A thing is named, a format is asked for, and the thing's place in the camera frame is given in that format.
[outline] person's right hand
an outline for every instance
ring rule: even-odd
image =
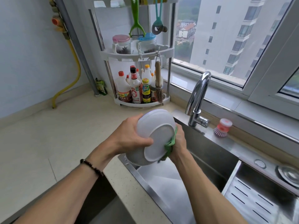
[[[172,152],[169,155],[169,158],[173,163],[175,163],[177,159],[185,152],[188,152],[187,142],[185,139],[185,133],[183,131],[183,128],[180,124],[177,123],[176,126],[178,128],[176,132],[176,140],[174,146],[172,147]]]

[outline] green cloth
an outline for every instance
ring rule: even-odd
[[[172,136],[172,138],[170,139],[170,141],[168,143],[166,143],[164,145],[165,150],[167,151],[166,154],[159,159],[158,163],[160,161],[164,161],[166,160],[166,158],[170,155],[170,153],[172,152],[172,146],[174,146],[174,144],[176,143],[176,132],[178,131],[178,128],[176,126],[176,130],[174,131],[174,135]]]

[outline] shelf tier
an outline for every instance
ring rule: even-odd
[[[170,58],[174,56],[174,48],[169,48],[169,46],[165,45],[157,45],[160,47],[159,53],[160,57]],[[112,49],[105,49],[104,51],[100,51],[100,55],[103,60],[116,60],[123,62],[137,62],[137,61],[149,61],[154,60],[157,56],[156,52],[149,53],[138,53],[136,50],[132,50],[132,54],[118,54],[114,53]]]
[[[168,104],[170,102],[170,96],[169,97],[166,97],[166,94],[164,93],[164,100],[163,100],[163,105],[165,104]],[[144,108],[144,107],[153,107],[153,106],[156,106],[156,105],[160,105],[159,102],[152,102],[152,103],[147,103],[147,104],[133,104],[133,103],[127,103],[127,102],[124,102],[124,101],[121,101],[117,98],[114,98],[114,102],[117,104],[117,105],[125,105],[125,106],[128,106],[128,107],[138,107],[138,108]]]
[[[131,0],[93,0],[95,8],[123,8],[130,7]],[[163,3],[177,3],[179,0],[163,0]],[[139,0],[139,5],[153,5],[155,0]]]

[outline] yellow bottle cap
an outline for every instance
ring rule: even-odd
[[[142,79],[142,83],[146,84],[149,83],[149,80],[147,78]]]

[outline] vegetable peeler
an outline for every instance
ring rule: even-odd
[[[155,4],[156,4],[156,21],[152,24],[152,33],[154,35],[158,35],[161,32],[167,32],[167,27],[163,26],[163,23],[161,21],[162,3],[163,3],[163,0],[160,0],[160,15],[158,16],[158,0],[155,0]]]
[[[133,29],[139,28],[143,32],[143,36],[145,37],[145,31],[139,23],[139,0],[131,0],[131,8],[132,8],[132,15],[134,19],[134,24],[130,30],[129,36],[132,37],[131,33]]]

